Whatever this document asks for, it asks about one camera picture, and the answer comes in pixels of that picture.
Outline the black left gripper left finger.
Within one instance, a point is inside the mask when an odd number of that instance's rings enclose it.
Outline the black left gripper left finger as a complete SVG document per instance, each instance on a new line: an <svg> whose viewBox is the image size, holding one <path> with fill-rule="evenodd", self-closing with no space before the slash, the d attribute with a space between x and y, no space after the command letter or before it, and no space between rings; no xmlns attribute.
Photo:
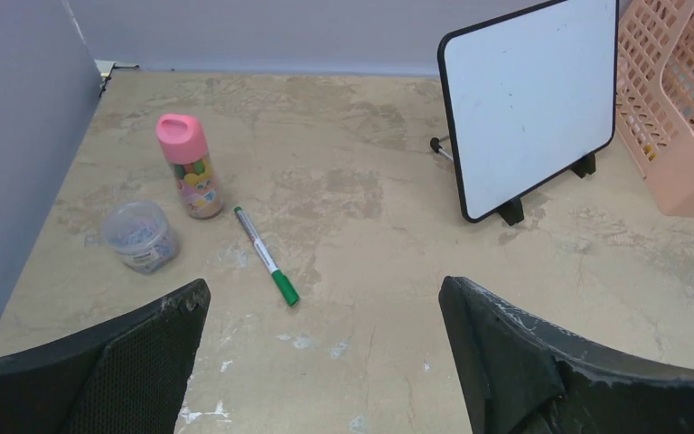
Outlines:
<svg viewBox="0 0 694 434"><path fill-rule="evenodd" d="M136 310L0 357L0 433L171 433L211 302L199 278Z"/></svg>

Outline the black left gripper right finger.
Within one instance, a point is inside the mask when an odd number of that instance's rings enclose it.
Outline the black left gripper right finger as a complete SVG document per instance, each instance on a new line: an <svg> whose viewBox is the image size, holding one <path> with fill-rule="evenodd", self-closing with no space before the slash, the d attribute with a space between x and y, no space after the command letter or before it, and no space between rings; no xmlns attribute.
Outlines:
<svg viewBox="0 0 694 434"><path fill-rule="evenodd" d="M464 277L438 295L475 433L694 433L694 370L598 344Z"/></svg>

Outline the green whiteboard marker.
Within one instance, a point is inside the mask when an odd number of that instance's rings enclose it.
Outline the green whiteboard marker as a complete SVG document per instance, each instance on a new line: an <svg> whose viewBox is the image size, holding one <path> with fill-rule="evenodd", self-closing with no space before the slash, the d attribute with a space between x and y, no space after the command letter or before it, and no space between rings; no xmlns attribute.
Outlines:
<svg viewBox="0 0 694 434"><path fill-rule="evenodd" d="M286 304L289 307L294 307L300 300L300 297L296 292L295 287L273 260L271 254L267 249L267 246L258 234L256 228L253 225L253 222L245 213L245 211L240 206L236 206L234 208L234 213L237 219L239 220L239 223L242 226L244 232L247 233L256 253L264 263L271 278L275 282L283 299L286 301Z"/></svg>

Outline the white whiteboard black frame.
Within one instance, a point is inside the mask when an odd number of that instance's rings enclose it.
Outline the white whiteboard black frame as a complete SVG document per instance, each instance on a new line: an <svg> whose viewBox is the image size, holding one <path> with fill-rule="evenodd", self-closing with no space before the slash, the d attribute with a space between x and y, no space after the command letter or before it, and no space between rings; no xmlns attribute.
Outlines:
<svg viewBox="0 0 694 434"><path fill-rule="evenodd" d="M461 214L523 220L522 198L596 171L615 132L619 4L546 1L447 33L437 63Z"/></svg>

